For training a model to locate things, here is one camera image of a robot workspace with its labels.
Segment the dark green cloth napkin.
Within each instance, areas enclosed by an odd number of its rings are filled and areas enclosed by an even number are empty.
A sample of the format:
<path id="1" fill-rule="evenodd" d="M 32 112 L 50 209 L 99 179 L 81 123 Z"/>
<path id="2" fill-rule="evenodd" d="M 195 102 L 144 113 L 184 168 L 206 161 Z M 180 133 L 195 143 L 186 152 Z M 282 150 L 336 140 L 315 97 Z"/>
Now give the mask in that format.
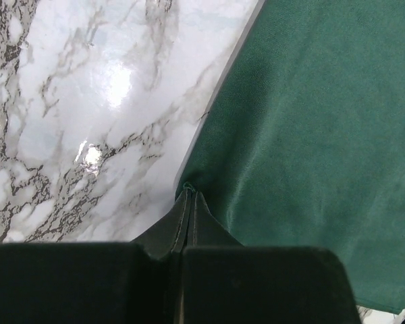
<path id="1" fill-rule="evenodd" d="M 179 182 L 249 246 L 318 246 L 405 308 L 405 1 L 266 1 Z"/>

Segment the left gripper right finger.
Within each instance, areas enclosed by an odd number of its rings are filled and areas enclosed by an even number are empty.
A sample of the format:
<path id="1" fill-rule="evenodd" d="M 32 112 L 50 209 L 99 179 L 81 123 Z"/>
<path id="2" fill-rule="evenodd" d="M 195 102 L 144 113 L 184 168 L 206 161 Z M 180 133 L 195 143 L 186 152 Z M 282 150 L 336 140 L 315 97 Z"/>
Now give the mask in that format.
<path id="1" fill-rule="evenodd" d="M 344 266 L 315 247 L 245 247 L 194 195 L 182 257 L 183 323 L 359 323 Z"/>

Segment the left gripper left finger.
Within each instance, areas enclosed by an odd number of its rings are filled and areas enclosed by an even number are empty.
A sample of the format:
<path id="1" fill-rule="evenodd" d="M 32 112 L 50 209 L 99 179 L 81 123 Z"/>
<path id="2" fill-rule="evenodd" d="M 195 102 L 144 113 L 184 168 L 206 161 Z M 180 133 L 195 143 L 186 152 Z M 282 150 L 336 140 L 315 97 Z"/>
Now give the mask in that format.
<path id="1" fill-rule="evenodd" d="M 190 205 L 130 242 L 0 244 L 0 323 L 173 323 Z"/>

